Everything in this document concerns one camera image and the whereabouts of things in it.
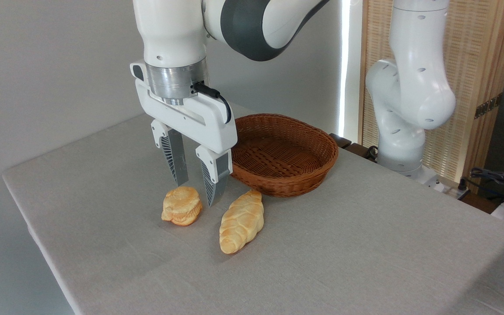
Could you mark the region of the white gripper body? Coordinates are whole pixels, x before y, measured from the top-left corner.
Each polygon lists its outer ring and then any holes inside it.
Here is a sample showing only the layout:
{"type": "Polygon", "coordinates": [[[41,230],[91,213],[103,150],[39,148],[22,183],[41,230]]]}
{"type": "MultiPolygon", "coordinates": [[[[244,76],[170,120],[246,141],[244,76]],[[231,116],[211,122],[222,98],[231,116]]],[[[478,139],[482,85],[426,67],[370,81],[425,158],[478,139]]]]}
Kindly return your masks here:
{"type": "Polygon", "coordinates": [[[130,71],[146,114],[218,154],[234,147],[238,140],[236,125],[234,118],[227,121],[232,110],[224,102],[198,93],[172,105],[151,92],[142,60],[131,63],[130,71]]]}

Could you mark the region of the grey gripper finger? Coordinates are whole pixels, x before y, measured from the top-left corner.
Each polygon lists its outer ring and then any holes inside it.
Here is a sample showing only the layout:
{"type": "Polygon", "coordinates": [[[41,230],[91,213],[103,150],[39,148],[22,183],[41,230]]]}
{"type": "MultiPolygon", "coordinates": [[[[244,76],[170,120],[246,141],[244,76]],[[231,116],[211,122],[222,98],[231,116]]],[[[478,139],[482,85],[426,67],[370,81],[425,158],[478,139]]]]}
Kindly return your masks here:
{"type": "Polygon", "coordinates": [[[196,155],[201,161],[208,206],[213,206],[222,198],[233,172],[231,150],[217,154],[205,146],[198,146],[196,155]]]}
{"type": "Polygon", "coordinates": [[[159,120],[153,120],[151,128],[155,145],[162,149],[176,185],[180,187],[189,179],[182,134],[159,120]]]}

